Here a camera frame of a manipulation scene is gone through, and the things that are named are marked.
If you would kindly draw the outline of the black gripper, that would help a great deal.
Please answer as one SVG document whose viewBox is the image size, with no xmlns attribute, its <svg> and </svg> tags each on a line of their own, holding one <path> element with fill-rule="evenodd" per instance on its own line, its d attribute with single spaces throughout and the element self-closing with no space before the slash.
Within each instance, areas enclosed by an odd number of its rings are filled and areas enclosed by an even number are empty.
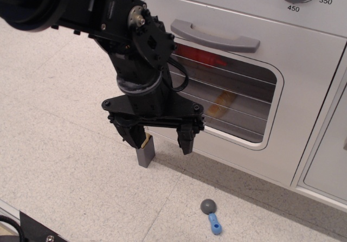
<svg viewBox="0 0 347 242">
<path fill-rule="evenodd" d="M 165 83 L 144 95 L 121 95 L 106 99 L 102 108 L 118 133 L 133 148 L 145 141 L 144 126 L 177 128 L 183 154 L 192 153 L 195 133 L 204 129 L 203 106 L 167 88 Z"/>
</svg>

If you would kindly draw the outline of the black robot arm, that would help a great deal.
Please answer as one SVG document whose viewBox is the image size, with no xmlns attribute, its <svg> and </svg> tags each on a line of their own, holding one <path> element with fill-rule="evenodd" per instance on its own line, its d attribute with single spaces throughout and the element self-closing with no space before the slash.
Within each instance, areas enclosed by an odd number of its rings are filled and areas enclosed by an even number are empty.
<svg viewBox="0 0 347 242">
<path fill-rule="evenodd" d="M 203 106 L 179 95 L 188 80 L 174 87 L 169 66 L 185 68 L 171 56 L 174 35 L 152 16 L 142 0 L 1 0 L 1 18 L 22 31 L 70 28 L 87 33 L 110 57 L 119 97 L 102 108 L 123 140 L 140 148 L 144 128 L 174 128 L 184 154 L 204 129 Z"/>
</svg>

